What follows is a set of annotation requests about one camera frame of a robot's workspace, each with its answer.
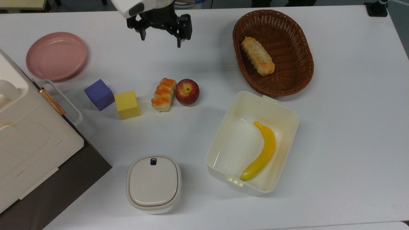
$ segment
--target brown basket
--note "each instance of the brown basket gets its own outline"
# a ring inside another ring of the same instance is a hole
[[[274,73],[261,76],[241,48],[245,36],[261,43],[271,56]],[[311,81],[314,62],[301,27],[289,16],[275,10],[256,10],[241,17],[233,29],[233,43],[240,70],[257,92],[286,96],[304,89]]]

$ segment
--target bread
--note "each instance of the bread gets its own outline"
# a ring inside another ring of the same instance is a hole
[[[152,107],[158,112],[167,112],[172,104],[175,89],[175,80],[163,78],[151,99]]]
[[[241,47],[258,74],[267,76],[274,72],[275,65],[270,55],[256,39],[245,37],[241,43]]]

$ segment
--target purple cube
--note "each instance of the purple cube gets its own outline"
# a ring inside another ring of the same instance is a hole
[[[114,94],[101,79],[88,86],[84,91],[99,111],[115,101]]]

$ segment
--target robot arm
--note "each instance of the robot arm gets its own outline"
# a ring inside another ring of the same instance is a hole
[[[128,28],[135,29],[145,40],[149,27],[163,29],[175,36],[178,47],[192,35],[190,15],[178,17],[175,13],[175,0],[112,0],[116,9],[126,18]]]

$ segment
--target apple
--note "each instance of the apple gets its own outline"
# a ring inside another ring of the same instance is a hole
[[[199,86],[191,79],[179,81],[175,89],[176,99],[184,106],[195,103],[199,98]]]

